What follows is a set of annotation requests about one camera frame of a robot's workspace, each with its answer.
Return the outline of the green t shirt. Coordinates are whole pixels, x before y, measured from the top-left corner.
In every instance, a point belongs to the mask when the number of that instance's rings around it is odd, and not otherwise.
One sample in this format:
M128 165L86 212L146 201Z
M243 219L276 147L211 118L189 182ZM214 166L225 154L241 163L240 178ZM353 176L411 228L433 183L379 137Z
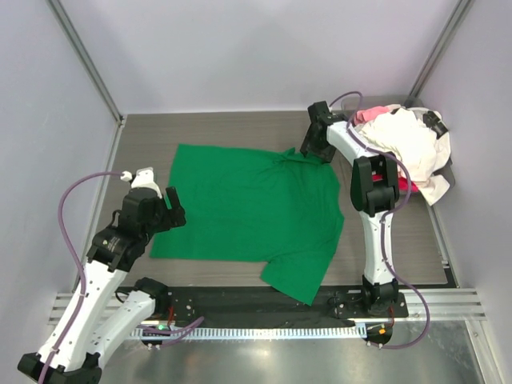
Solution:
M170 185L186 224L157 234L152 258L261 262L266 284L314 301L344 223L330 165L295 149L181 144Z

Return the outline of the right aluminium corner post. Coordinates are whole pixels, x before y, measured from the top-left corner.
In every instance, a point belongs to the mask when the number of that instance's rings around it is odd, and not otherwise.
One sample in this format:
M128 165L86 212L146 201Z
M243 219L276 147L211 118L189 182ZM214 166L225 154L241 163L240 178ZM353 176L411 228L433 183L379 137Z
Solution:
M416 80L405 100L405 106L412 106L419 100L427 82L447 52L459 28L462 26L466 16L470 12L474 0L459 0L448 17L440 35L430 50Z

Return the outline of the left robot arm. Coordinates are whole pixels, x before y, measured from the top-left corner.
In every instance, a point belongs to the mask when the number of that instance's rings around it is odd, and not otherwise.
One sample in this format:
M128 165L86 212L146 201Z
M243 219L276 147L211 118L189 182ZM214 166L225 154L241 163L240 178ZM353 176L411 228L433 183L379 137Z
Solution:
M169 186L166 194L163 198L149 187L130 189L111 223L94 236L80 287L54 332L39 351L21 357L19 372L37 383L97 383L131 331L147 318L167 312L168 286L141 278L114 314L100 321L152 237L185 225L176 189Z

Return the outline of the pink t shirt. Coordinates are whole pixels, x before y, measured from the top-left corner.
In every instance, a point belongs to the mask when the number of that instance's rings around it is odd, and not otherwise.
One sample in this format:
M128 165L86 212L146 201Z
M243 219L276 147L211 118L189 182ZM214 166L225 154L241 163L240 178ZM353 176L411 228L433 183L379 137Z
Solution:
M388 106L374 106L369 109L359 110L356 112L353 122L355 125L365 124L375 120L380 114L389 113L400 107L400 104L390 104Z

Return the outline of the left aluminium corner post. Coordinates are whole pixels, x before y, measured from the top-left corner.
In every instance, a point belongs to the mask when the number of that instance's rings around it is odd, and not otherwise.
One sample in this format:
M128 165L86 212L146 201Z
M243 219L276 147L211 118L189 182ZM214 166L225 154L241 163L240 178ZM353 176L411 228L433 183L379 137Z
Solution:
M106 105L106 108L110 112L110 115L120 126L123 121L123 115L117 107L110 92L108 91L107 86L102 79L102 76L98 72L98 69L94 64L94 61L92 60L92 57L90 56L86 46L84 45L79 33L77 32L62 2L59 0L47 0L46 4L55 16L55 19L57 20L57 23L60 25L62 32L68 39L73 51L78 57L78 60L80 61L85 72L92 81L95 89L97 90L100 96L100 99Z

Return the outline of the aluminium rail frame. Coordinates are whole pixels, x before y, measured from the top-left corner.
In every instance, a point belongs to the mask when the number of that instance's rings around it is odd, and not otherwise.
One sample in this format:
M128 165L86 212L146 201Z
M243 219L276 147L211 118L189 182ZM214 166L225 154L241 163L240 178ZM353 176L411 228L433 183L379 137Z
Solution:
M300 303L265 287L172 287L169 292L174 319L179 324L203 316L214 328L285 328L325 326L328 322L452 321L484 319L485 311L474 289L425 288L399 291L398 300L370 309L354 287L324 286L312 305Z

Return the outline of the aluminium corner post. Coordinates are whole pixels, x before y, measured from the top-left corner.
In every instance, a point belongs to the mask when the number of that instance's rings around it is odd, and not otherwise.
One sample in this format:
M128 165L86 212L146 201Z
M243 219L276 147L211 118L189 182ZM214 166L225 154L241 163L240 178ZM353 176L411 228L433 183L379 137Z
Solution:
M98 69L94 64L94 61L92 60L92 57L90 56L86 46L84 45L79 33L77 32L62 2L59 0L47 0L46 4L55 16L55 19L57 20L57 23L60 25L62 32L68 39L73 51L78 57L78 60L80 61L85 72L92 81L95 89L97 90L100 96L100 99L106 105L106 108L110 112L110 115L120 126L123 121L123 115L117 107L110 92L108 91L107 86L102 79L102 76L98 72Z
M412 106L419 100L427 82L447 52L459 28L462 26L466 16L470 12L474 0L459 0L448 17L440 35L430 50L416 80L405 100L405 106Z

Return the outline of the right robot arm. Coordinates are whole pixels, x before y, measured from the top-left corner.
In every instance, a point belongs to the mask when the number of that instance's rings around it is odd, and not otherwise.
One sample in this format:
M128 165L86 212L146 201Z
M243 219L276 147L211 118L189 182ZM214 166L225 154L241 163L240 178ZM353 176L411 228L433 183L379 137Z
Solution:
M359 212L366 263L362 276L362 305L370 316L384 317L398 300L393 268L391 224L399 200L398 165L390 154L370 147L327 102L307 108L310 125L300 152L331 162L339 152L351 163L350 201Z

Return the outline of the red t shirt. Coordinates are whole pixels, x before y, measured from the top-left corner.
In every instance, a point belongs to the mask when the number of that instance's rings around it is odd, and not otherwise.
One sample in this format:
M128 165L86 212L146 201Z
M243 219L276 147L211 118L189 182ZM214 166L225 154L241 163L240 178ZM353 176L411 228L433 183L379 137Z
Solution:
M382 174L372 174L372 180L374 182L382 181L384 179ZM402 177L401 175L398 176L398 188L402 194L405 194L407 192L408 184L406 178ZM419 188L412 182L410 192L412 194L418 193Z

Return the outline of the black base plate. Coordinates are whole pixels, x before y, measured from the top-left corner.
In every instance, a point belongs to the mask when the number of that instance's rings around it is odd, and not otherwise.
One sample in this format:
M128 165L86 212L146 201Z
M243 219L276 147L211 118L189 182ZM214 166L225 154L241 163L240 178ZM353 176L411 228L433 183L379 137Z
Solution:
M369 310L357 286L323 286L311 305L263 286L175 286L168 290L169 303L152 320L184 326L203 316L210 328L315 328L347 326L368 318L406 318L409 311L403 293L392 304Z

